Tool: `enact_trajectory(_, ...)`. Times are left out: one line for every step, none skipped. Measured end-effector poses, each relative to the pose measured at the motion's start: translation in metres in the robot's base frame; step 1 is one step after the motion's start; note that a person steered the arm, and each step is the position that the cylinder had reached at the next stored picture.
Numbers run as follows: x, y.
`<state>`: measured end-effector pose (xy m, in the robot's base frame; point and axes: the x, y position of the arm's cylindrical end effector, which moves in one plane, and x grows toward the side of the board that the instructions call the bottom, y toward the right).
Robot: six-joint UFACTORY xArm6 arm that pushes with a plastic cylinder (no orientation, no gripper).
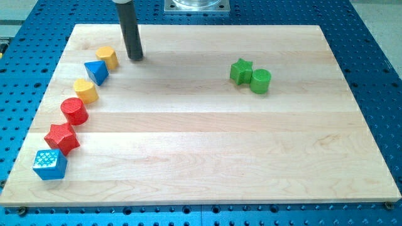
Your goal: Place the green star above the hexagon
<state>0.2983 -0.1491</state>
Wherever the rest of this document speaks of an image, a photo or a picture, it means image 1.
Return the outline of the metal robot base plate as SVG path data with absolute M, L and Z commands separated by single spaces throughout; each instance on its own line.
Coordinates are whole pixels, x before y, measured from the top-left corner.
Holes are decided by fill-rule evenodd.
M 170 13 L 229 12 L 229 0 L 164 0 L 164 11 Z

